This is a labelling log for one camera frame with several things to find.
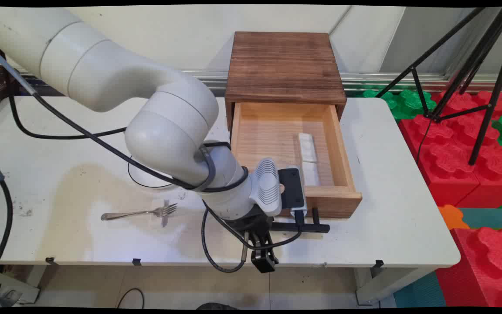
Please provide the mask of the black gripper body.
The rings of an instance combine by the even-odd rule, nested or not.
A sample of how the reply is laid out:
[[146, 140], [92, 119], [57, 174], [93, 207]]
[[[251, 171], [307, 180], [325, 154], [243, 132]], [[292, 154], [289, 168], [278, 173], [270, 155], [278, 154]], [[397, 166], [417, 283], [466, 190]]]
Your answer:
[[252, 246], [263, 247], [273, 244], [270, 235], [273, 221], [273, 217], [267, 216], [258, 205], [254, 205], [244, 217], [228, 220], [227, 226], [243, 239], [245, 234], [248, 234], [248, 240], [251, 240]]

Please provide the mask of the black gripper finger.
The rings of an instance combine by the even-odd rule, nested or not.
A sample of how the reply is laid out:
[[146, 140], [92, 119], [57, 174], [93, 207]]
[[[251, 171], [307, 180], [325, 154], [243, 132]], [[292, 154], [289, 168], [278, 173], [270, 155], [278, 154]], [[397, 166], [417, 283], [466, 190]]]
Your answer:
[[274, 271], [274, 267], [264, 267], [264, 257], [263, 250], [259, 249], [259, 247], [263, 247], [264, 239], [259, 239], [257, 241], [253, 241], [253, 249], [251, 252], [251, 262], [257, 268], [260, 273], [270, 273]]
[[[268, 246], [271, 244], [273, 244], [271, 236], [265, 235], [263, 246]], [[279, 263], [278, 259], [274, 255], [273, 248], [264, 249], [263, 257], [264, 257], [264, 262], [263, 262], [264, 267], [275, 267]]]

